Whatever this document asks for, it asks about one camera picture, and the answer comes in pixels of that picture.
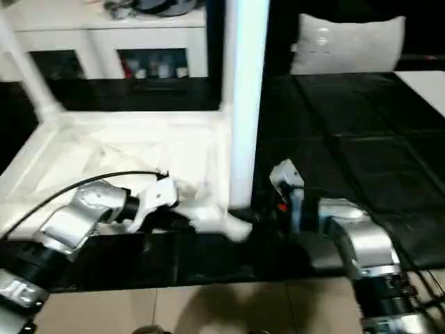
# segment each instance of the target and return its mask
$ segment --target black tile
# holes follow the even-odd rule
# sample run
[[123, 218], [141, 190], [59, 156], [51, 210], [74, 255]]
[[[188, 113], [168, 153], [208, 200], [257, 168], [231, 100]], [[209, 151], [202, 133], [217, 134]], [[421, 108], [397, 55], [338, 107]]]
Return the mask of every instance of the black tile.
[[357, 74], [296, 76], [309, 103], [333, 136], [391, 136], [368, 98], [355, 89]]
[[[377, 221], [400, 243], [420, 269], [445, 266], [445, 212], [376, 216]], [[401, 256], [406, 269], [409, 261]]]
[[321, 135], [290, 76], [264, 80], [258, 132], [259, 141]]
[[445, 198], [398, 139], [350, 139], [341, 151], [377, 212], [445, 208]]
[[445, 182], [445, 157], [441, 148], [445, 147], [445, 134], [417, 134], [407, 137], [420, 159]]
[[399, 134], [445, 131], [445, 119], [395, 74], [356, 79], [358, 92]]

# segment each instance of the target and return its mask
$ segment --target white pillar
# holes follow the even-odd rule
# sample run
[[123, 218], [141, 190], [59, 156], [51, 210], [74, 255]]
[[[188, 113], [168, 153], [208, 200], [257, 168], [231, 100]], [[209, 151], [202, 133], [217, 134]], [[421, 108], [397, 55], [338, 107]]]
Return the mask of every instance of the white pillar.
[[17, 68], [21, 72], [24, 90], [28, 94], [39, 120], [43, 121], [45, 118], [50, 118], [59, 111], [62, 111], [62, 106], [52, 95], [34, 60], [31, 59], [28, 52], [22, 49], [22, 46], [17, 41], [17, 36], [11, 30], [1, 4], [0, 44], [4, 46], [5, 52], [10, 53]]
[[236, 2], [230, 207], [247, 207], [252, 197], [268, 11], [269, 0]]

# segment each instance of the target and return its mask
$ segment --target black tabletop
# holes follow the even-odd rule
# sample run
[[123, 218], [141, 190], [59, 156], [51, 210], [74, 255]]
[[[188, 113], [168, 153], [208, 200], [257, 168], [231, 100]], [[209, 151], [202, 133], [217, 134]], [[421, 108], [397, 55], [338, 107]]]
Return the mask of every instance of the black tabletop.
[[[107, 95], [109, 87], [125, 94], [118, 106], [122, 110], [133, 96], [128, 84], [119, 81], [88, 85], [96, 92], [99, 89], [99, 100], [92, 92], [76, 100], [75, 92], [80, 88], [71, 91], [67, 87], [75, 86], [69, 85], [66, 89], [58, 86], [58, 98], [77, 110], [87, 111], [88, 106], [98, 110], [108, 104], [114, 111], [117, 107]], [[134, 94], [144, 98], [140, 88]], [[193, 110], [198, 100], [209, 106], [208, 110], [214, 109], [216, 102], [210, 94], [200, 95], [199, 89], [194, 94]], [[186, 110], [187, 99], [180, 100], [181, 110]], [[326, 189], [368, 207], [375, 221], [398, 237], [419, 268], [445, 267], [443, 142], [445, 119], [395, 74], [267, 78], [252, 198], [256, 214], [237, 213], [260, 226], [258, 232], [242, 244], [212, 234], [95, 237], [57, 290], [341, 275], [337, 251], [322, 236], [308, 232], [284, 242], [280, 235], [270, 233], [274, 222], [264, 218], [273, 196], [268, 174], [287, 158], [294, 162], [306, 186]], [[402, 261], [410, 269], [410, 263], [403, 257]]]

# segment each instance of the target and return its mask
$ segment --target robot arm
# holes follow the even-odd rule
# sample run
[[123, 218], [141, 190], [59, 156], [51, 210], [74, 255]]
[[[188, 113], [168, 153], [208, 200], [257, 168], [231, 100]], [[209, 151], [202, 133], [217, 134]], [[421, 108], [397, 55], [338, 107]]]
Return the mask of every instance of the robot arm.
[[98, 234], [99, 224], [135, 233], [148, 214], [164, 206], [185, 216], [196, 232], [218, 232], [241, 241], [252, 229], [208, 200], [179, 202], [170, 177], [157, 180], [137, 197], [104, 180], [85, 184], [14, 254], [13, 263], [0, 268], [0, 334], [32, 331], [33, 316], [86, 241]]
[[[300, 233], [305, 200], [301, 176], [286, 160], [274, 167], [270, 180], [291, 208], [291, 233]], [[389, 235], [364, 209], [345, 199], [319, 198], [316, 216], [312, 230], [337, 246], [362, 311], [364, 333], [434, 333], [415, 310], [415, 288], [401, 269]]]

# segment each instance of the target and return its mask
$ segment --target beige floor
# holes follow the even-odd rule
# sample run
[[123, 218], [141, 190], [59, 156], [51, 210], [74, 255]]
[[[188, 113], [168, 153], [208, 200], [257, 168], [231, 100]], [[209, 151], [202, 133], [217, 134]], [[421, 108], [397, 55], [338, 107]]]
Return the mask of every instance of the beige floor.
[[[445, 271], [435, 275], [445, 286]], [[131, 334], [150, 324], [174, 334], [360, 334], [359, 318], [350, 283], [329, 278], [57, 294], [35, 322], [38, 334]]]

